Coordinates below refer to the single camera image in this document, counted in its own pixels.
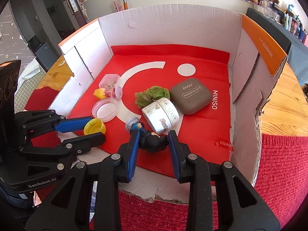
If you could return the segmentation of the small clear plastic box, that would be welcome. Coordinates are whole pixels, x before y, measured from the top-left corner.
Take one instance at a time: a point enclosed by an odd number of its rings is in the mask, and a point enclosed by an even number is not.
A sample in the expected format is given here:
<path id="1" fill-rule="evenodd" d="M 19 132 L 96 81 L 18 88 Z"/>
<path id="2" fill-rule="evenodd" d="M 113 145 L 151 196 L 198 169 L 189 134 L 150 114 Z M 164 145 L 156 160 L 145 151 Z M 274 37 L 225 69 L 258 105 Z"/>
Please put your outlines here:
<path id="1" fill-rule="evenodd" d="M 119 80 L 120 76 L 118 74 L 105 74 L 99 82 L 99 88 L 106 91 L 111 91 L 113 88 L 115 88 Z"/>

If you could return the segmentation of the yellow bottle cap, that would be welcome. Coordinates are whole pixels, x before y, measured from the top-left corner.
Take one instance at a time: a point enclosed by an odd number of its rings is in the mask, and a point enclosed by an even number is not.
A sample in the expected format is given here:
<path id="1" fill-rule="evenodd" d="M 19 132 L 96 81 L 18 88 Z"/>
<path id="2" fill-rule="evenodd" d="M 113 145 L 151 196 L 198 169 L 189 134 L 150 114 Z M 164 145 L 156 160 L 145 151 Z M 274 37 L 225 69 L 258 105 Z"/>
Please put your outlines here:
<path id="1" fill-rule="evenodd" d="M 84 127 L 84 135 L 90 135 L 99 132 L 103 134 L 106 133 L 106 126 L 101 119 L 94 118 L 86 123 Z"/>

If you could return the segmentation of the yellow pink doll figurine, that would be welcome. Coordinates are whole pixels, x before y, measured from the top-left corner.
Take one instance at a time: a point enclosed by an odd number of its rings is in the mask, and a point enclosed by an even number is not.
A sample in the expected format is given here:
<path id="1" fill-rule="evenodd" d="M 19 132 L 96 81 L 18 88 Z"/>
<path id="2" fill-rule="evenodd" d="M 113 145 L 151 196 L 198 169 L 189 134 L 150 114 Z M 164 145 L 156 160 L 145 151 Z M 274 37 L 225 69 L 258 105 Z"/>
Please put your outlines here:
<path id="1" fill-rule="evenodd" d="M 99 99 L 105 99 L 105 98 L 113 98 L 120 100 L 123 96 L 123 90 L 121 86 L 112 87 L 111 89 L 99 87 L 96 89 L 93 93 L 93 95 Z"/>

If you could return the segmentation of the round clear plastic lid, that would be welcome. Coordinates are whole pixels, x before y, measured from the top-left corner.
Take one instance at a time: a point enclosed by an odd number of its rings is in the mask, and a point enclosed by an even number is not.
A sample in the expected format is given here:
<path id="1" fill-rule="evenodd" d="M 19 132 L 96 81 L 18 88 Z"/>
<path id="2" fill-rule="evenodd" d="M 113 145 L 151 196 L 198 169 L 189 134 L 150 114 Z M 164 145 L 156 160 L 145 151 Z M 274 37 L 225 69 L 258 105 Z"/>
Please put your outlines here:
<path id="1" fill-rule="evenodd" d="M 92 108 L 94 118 L 100 119 L 106 123 L 111 121 L 117 115 L 117 103 L 113 98 L 104 98 L 99 100 Z"/>

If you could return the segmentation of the green plush toy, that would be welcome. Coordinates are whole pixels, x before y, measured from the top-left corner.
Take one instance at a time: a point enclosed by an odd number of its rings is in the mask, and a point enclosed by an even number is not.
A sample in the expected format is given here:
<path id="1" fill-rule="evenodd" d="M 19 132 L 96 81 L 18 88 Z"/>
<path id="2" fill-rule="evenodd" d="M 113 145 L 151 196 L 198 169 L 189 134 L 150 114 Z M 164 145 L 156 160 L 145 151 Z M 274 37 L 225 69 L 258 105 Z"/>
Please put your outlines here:
<path id="1" fill-rule="evenodd" d="M 143 109 L 152 102 L 161 98 L 170 99 L 169 90 L 161 86 L 155 85 L 142 92 L 135 93 L 135 104 L 138 108 Z"/>

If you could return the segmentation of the orange cardboard box tray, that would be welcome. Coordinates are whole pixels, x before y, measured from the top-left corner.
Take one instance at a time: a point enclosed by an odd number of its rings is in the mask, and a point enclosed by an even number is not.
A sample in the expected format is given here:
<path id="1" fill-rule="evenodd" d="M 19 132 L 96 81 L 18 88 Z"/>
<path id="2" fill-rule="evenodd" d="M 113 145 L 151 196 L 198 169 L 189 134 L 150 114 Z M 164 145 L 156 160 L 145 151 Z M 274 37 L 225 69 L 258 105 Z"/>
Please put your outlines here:
<path id="1" fill-rule="evenodd" d="M 156 5 L 109 14 L 86 24 L 59 47 L 73 77 L 50 108 L 69 118 L 90 116 L 94 91 L 119 75 L 123 97 L 106 123 L 106 142 L 79 158 L 101 161 L 130 138 L 125 123 L 145 120 L 135 93 L 158 85 L 209 104 L 180 111 L 178 138 L 208 162 L 231 161 L 255 184 L 261 155 L 258 116 L 287 60 L 286 52 L 246 15 L 200 5 Z M 193 84 L 193 79 L 200 85 Z"/>

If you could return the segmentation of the white cream jar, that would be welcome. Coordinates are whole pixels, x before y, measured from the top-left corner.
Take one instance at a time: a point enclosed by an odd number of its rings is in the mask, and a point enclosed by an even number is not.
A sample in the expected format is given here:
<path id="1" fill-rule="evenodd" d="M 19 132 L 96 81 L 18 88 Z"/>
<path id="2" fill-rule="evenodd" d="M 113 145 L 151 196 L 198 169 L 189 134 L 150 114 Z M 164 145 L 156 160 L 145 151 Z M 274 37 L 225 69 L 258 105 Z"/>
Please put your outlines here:
<path id="1" fill-rule="evenodd" d="M 158 135 L 171 130 L 180 120 L 176 107 L 167 98 L 154 101 L 141 111 L 151 129 Z"/>

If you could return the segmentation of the dark blue figurine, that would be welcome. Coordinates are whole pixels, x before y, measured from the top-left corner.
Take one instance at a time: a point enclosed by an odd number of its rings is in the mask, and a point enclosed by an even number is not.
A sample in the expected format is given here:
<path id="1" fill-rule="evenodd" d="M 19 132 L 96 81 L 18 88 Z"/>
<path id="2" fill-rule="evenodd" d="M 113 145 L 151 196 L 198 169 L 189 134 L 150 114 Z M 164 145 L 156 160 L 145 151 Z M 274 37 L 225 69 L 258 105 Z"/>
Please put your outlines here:
<path id="1" fill-rule="evenodd" d="M 139 148 L 142 150 L 146 150 L 148 153 L 157 153 L 163 151 L 169 145 L 169 141 L 166 136 L 159 136 L 155 132 L 146 130 L 145 125 L 137 117 L 131 118 L 125 124 L 125 129 L 129 131 L 130 134 L 133 132 L 133 130 L 139 131 Z"/>

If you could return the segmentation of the brown eye shadow case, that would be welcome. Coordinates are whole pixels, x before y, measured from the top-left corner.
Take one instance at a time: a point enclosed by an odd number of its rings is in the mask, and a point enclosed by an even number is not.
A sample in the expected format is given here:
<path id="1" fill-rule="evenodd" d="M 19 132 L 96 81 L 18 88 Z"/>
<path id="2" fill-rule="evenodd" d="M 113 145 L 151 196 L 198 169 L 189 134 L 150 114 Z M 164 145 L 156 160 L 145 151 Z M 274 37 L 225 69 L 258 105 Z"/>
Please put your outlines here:
<path id="1" fill-rule="evenodd" d="M 170 97 L 181 113 L 192 115 L 211 102 L 212 92 L 198 79 L 189 78 L 173 86 Z"/>

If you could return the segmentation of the red miniso bag liner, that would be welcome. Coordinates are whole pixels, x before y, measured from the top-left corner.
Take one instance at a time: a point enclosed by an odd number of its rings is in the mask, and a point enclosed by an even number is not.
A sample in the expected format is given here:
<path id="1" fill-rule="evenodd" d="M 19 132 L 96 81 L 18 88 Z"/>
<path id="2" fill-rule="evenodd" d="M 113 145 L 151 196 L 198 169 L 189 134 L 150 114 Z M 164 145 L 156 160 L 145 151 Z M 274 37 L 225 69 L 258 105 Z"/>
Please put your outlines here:
<path id="1" fill-rule="evenodd" d="M 142 125 L 137 165 L 177 175 L 168 132 L 211 163 L 227 161 L 230 143 L 230 55 L 189 45 L 113 46 L 113 57 L 74 106 L 70 118 L 112 114 L 101 149 L 114 153 Z"/>

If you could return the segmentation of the dark cloth side table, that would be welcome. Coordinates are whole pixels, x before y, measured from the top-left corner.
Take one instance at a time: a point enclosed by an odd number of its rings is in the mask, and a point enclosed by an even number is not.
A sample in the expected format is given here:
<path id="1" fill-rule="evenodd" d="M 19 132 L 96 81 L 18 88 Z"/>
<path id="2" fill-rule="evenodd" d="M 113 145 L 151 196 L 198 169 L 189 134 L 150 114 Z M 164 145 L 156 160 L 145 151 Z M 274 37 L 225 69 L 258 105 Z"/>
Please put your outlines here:
<path id="1" fill-rule="evenodd" d="M 295 35 L 256 10 L 248 8 L 246 15 L 259 24 L 288 55 L 288 64 L 303 84 L 308 80 L 308 48 Z"/>

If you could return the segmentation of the dark brown door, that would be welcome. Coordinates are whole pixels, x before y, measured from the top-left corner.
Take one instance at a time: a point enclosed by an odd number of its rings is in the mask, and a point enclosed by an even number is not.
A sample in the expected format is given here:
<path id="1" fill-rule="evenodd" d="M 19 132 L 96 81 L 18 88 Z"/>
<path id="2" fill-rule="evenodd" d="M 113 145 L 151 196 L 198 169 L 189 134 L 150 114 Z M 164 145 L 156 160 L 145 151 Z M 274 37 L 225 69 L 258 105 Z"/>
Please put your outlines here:
<path id="1" fill-rule="evenodd" d="M 68 3 L 68 7 L 70 8 L 71 14 L 75 17 L 78 28 L 83 27 L 87 24 L 87 20 L 82 12 L 81 5 L 79 0 L 66 0 Z"/>

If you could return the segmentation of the red knitted table cloth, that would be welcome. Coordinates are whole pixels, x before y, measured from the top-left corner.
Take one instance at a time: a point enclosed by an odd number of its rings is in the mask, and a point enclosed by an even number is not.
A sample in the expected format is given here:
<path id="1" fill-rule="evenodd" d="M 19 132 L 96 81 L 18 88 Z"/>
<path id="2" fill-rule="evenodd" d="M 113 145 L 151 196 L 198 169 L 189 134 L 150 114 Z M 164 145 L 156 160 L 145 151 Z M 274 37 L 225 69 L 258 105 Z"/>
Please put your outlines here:
<path id="1" fill-rule="evenodd" d="M 307 137 L 263 135 L 255 189 L 285 226 L 307 195 Z M 120 193 L 123 230 L 185 230 L 187 210 L 184 204 Z"/>

